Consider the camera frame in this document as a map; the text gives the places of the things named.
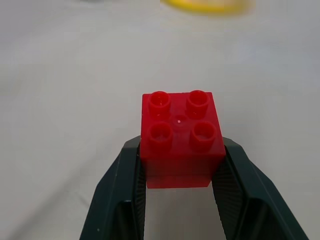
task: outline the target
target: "red block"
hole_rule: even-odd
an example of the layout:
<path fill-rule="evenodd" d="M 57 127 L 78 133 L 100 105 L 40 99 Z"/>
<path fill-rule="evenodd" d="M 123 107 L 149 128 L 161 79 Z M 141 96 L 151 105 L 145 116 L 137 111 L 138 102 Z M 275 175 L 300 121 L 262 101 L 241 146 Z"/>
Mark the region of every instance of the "red block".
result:
<path fill-rule="evenodd" d="M 148 188 L 207 187 L 225 155 L 212 93 L 142 96 L 140 158 Z"/>

